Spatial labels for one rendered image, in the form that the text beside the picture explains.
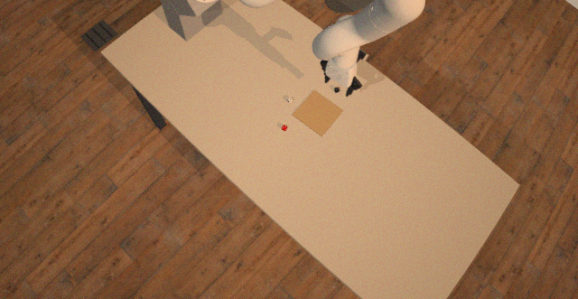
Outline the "tan square mat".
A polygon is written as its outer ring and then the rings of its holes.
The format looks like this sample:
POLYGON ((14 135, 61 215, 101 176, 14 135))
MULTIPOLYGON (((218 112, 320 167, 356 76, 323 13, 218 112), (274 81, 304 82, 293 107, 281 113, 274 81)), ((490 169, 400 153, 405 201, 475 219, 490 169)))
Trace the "tan square mat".
POLYGON ((342 112, 341 108, 314 90, 297 108, 293 116, 318 135, 323 136, 342 112))

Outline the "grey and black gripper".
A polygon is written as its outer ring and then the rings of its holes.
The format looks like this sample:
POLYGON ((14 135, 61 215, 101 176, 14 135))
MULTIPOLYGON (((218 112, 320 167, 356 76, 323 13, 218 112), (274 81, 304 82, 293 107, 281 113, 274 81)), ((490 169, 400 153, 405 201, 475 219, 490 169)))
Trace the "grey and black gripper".
POLYGON ((336 63, 333 63, 332 59, 328 59, 327 61, 322 60, 320 64, 322 66, 322 70, 324 71, 325 83, 327 83, 330 79, 333 79, 343 87, 348 88, 346 97, 351 95, 353 90, 357 90, 362 87, 362 84, 356 78, 357 62, 350 67, 341 67, 336 63))

